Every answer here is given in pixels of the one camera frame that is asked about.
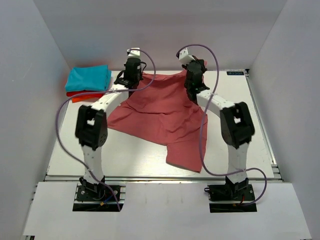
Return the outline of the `pink red t-shirt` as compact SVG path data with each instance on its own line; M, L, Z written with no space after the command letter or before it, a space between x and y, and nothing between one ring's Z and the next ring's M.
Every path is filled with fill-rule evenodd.
M199 173L206 153L208 118L189 100L186 71L143 73L139 90L107 118L110 129L166 146L166 163Z

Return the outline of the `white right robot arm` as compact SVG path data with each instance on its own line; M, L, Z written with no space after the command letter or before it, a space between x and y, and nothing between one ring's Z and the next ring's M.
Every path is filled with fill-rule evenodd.
M191 56L180 62L186 70L184 87L189 100L220 118L221 136L228 149L225 192L236 200L249 185L247 152L255 127L248 105L245 102L233 103L210 91L203 81L203 74L207 71L204 60Z

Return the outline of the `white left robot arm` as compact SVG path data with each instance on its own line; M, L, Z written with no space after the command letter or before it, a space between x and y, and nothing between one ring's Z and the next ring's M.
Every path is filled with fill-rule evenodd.
M129 56L125 69L116 77L111 93L104 94L94 103L82 105L78 109L75 137L84 156L85 173L79 181L94 199L105 196L105 175L102 170L102 146L108 137L107 118L122 102L132 94L142 78L141 59Z

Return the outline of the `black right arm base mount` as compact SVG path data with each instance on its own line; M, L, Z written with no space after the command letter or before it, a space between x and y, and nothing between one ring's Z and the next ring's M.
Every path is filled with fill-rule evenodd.
M208 194L210 213L254 213L257 212L255 203L246 206L246 203L255 200L251 184L236 193L232 193L227 185L214 184L204 188Z

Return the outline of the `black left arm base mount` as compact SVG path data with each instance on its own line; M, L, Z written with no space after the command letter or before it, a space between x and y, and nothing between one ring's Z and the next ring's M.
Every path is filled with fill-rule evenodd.
M110 185L110 188L113 190L118 204L109 188L104 188L101 193L96 193L78 184L74 195L72 211L120 212L125 202L126 187L124 185Z

